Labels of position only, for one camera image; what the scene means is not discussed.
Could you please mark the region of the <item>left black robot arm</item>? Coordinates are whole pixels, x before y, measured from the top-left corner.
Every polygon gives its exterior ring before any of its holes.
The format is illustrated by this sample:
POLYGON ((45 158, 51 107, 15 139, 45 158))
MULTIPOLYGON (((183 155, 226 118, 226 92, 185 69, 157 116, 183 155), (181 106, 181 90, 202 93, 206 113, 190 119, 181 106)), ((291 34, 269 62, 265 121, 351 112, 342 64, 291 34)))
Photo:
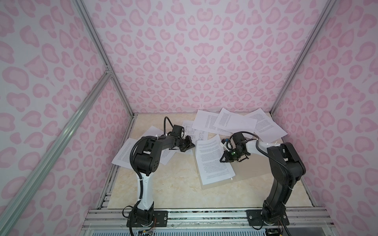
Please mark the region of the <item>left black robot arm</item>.
POLYGON ((195 147, 190 136, 185 135, 182 126, 174 125, 173 130, 160 136, 143 136, 133 146, 130 164, 135 171, 138 199, 128 216, 128 227, 151 227, 154 220, 153 174, 159 167, 163 150, 186 152, 195 147))

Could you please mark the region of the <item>beige paper folder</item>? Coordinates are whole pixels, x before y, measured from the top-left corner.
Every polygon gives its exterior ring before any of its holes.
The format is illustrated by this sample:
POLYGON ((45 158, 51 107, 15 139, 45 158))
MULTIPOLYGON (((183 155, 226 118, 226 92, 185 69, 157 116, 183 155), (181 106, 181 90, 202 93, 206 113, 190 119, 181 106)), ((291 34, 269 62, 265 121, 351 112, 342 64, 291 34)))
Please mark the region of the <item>beige paper folder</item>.
POLYGON ((230 163, 235 172, 235 176, 231 180, 206 185, 205 187, 203 187, 201 184, 201 188, 209 189, 227 183, 238 182, 271 173, 269 158, 257 150, 256 141, 249 141, 247 142, 246 146, 251 155, 249 156, 249 159, 242 162, 235 161, 230 163))

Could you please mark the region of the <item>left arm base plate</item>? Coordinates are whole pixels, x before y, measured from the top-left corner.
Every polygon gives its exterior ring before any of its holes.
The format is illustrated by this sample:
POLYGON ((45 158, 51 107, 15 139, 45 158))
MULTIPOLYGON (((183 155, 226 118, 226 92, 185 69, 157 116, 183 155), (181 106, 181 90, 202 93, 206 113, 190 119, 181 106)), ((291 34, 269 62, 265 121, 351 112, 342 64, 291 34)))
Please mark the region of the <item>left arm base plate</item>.
POLYGON ((168 211, 165 210, 155 210, 148 217, 136 216, 132 214, 127 220, 128 227, 166 227, 168 221, 168 211))

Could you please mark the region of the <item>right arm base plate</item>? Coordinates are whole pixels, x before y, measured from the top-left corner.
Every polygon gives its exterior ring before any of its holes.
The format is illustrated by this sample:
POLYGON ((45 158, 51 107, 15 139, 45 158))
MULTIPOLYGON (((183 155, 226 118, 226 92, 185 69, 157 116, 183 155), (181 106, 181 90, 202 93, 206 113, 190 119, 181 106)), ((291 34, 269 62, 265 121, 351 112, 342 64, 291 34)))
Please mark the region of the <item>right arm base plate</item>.
POLYGON ((286 226, 290 225, 290 222, 289 222, 289 219, 288 219, 286 212, 279 213, 278 217, 276 219, 269 220, 268 223, 266 223, 263 220, 263 216, 261 215, 261 212, 262 212, 261 208, 260 209, 247 209, 246 210, 246 216, 247 216, 247 220, 249 222, 249 226, 254 226, 254 227, 274 226, 274 227, 278 227, 278 225, 281 224, 282 222, 286 226))

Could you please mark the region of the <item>large text sheet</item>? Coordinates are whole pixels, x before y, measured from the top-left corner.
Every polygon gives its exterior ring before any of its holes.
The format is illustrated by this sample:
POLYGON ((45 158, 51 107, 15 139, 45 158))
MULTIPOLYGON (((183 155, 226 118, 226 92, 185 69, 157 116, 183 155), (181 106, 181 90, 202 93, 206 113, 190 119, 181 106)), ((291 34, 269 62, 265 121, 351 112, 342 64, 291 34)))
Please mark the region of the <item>large text sheet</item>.
POLYGON ((206 185, 231 180, 235 172, 230 163, 220 162, 224 153, 219 135, 209 140, 199 140, 195 147, 195 158, 201 184, 206 185))

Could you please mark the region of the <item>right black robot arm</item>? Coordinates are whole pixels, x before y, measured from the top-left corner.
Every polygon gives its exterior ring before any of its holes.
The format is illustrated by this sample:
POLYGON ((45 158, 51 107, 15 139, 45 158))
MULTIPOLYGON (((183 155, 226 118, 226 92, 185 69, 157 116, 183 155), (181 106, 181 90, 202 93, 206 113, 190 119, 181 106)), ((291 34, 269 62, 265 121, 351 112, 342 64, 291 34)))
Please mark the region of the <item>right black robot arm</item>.
POLYGON ((269 159, 274 177, 269 196, 263 203, 261 220, 267 225, 283 222, 286 203, 294 186, 306 173, 305 165, 292 143, 272 144, 263 142, 257 135, 247 131, 232 134, 222 139, 225 148, 221 163, 242 162, 252 154, 269 159))

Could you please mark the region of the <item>diagram sheet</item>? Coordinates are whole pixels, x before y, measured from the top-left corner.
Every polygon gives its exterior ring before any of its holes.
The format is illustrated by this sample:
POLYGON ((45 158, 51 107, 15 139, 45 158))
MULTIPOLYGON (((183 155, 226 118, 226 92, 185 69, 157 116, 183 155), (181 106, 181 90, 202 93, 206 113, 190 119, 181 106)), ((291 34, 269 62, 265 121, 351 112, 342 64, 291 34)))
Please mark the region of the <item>diagram sheet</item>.
POLYGON ((208 140, 208 132, 201 131, 198 129, 193 128, 193 121, 184 120, 182 123, 182 127, 184 128, 184 137, 190 136, 192 143, 197 145, 198 141, 205 141, 208 140))

